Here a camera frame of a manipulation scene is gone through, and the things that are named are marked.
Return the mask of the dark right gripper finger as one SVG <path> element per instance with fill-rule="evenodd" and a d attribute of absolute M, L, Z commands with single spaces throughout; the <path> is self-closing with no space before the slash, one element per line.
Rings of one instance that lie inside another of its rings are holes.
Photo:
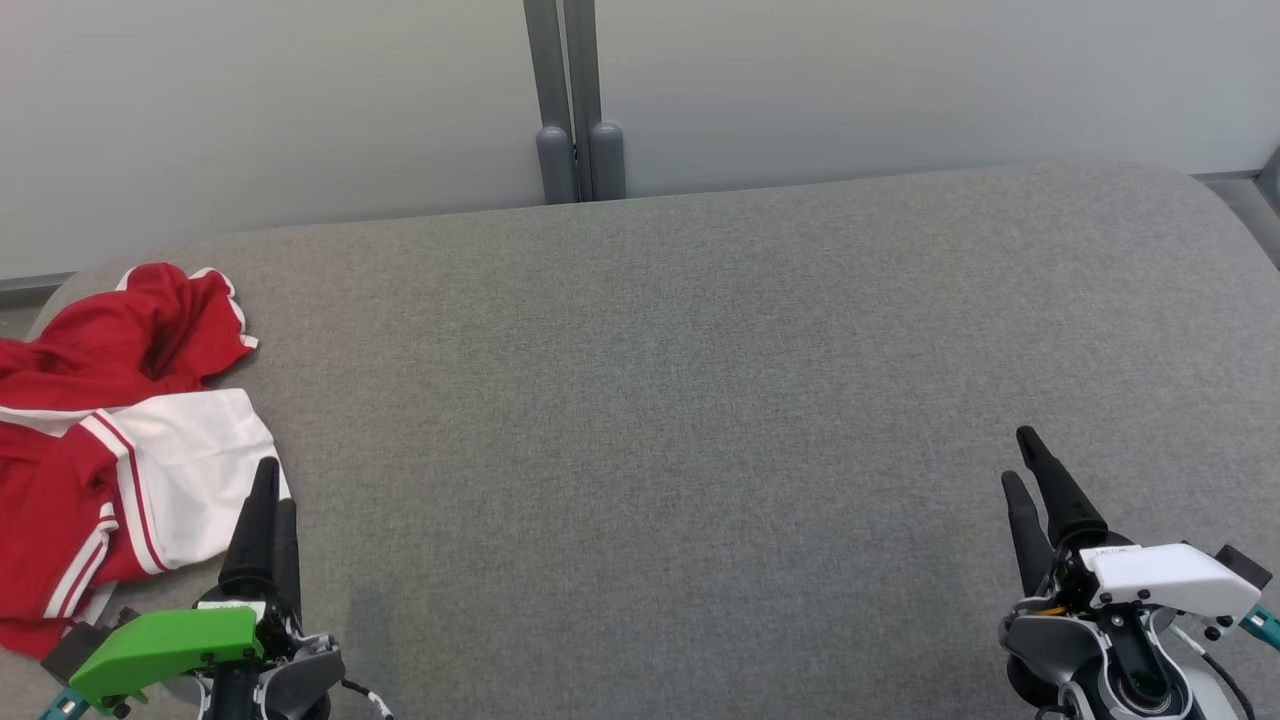
<path fill-rule="evenodd" d="M 1023 479 L 1015 471 L 1004 471 L 1001 486 L 1007 505 L 1021 592 L 1024 597 L 1037 596 L 1052 568 L 1053 551 Z"/>
<path fill-rule="evenodd" d="M 1108 524 L 1070 471 L 1050 451 L 1033 427 L 1015 432 L 1024 465 L 1036 478 L 1047 514 L 1048 542 L 1053 550 L 1100 547 Z"/>

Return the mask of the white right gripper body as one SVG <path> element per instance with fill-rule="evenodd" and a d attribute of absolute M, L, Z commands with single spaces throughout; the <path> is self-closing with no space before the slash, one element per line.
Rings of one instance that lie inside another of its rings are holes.
<path fill-rule="evenodd" d="M 1243 619 L 1263 587 L 1248 562 L 1233 566 L 1192 544 L 1120 544 L 1071 555 L 1048 597 L 1074 614 L 1139 605 L 1215 621 Z"/>

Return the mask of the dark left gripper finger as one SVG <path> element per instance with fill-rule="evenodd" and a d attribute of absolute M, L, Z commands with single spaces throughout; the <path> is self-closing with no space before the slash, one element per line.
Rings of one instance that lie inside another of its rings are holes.
<path fill-rule="evenodd" d="M 292 498 L 276 503 L 276 588 L 292 612 L 302 612 L 297 507 Z"/>
<path fill-rule="evenodd" d="M 218 577 L 220 587 L 275 585 L 276 514 L 280 465 L 275 457 L 259 461 Z"/>

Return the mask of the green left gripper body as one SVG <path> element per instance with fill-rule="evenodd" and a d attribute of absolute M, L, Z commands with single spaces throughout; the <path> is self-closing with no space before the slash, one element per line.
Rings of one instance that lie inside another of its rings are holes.
<path fill-rule="evenodd" d="M 145 701 L 151 685 L 187 676 L 204 716 L 265 716 L 268 671 L 300 639 L 300 606 L 273 585 L 216 585 L 191 609 L 120 624 L 72 673 L 69 687 L 104 715 Z"/>

